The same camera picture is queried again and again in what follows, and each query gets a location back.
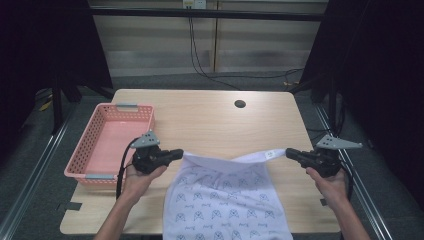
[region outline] printed pattern on cloth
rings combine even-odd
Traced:
[[[164,239],[293,239],[265,165],[284,154],[229,161],[185,153],[165,198]]]

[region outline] power outlet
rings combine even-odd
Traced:
[[[194,9],[194,1],[195,0],[183,0],[183,8],[184,9]]]
[[[194,0],[194,9],[206,9],[206,0]]]

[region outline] black curtain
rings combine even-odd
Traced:
[[[424,209],[424,8],[370,4],[339,89],[391,169]]]
[[[89,5],[86,0],[0,1],[3,156],[13,147],[40,89],[56,84],[71,101],[78,101],[77,85],[113,87],[93,17],[46,7]]]
[[[300,84],[321,102],[340,73],[368,0],[329,0]]]

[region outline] pink plastic basket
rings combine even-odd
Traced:
[[[82,184],[116,184],[125,148],[153,129],[153,107],[136,104],[97,105],[65,169]],[[125,162],[134,150],[130,149]]]

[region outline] black metal rail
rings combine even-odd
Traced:
[[[122,8],[122,7],[90,7],[90,8],[55,8],[43,7],[46,13],[88,14],[102,16],[138,16],[138,17],[192,17],[192,18],[225,18],[225,19],[257,19],[320,22],[324,14],[285,13],[285,12],[253,12],[203,9],[175,8]]]

